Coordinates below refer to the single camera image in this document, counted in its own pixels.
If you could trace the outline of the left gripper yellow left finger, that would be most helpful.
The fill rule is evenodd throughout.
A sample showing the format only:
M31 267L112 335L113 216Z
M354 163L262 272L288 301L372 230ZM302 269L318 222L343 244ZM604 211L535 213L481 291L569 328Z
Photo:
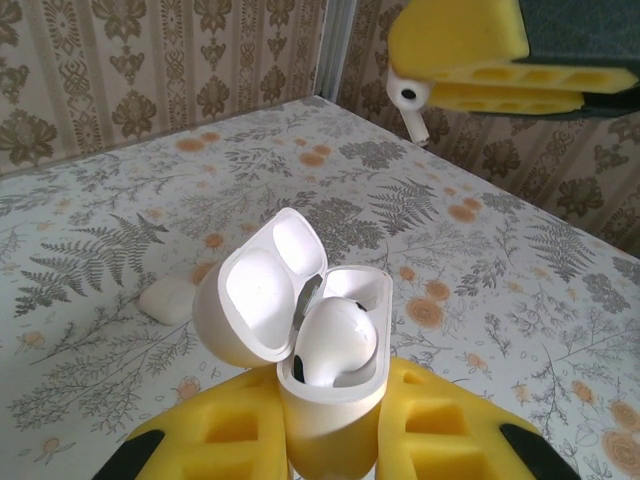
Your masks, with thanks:
M104 479L288 479L274 369L251 369L137 427Z

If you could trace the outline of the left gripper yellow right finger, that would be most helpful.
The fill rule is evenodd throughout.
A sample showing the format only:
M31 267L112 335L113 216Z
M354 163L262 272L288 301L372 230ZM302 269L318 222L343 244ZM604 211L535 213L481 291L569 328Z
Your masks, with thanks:
M576 479L528 421L419 365L391 359L377 479Z

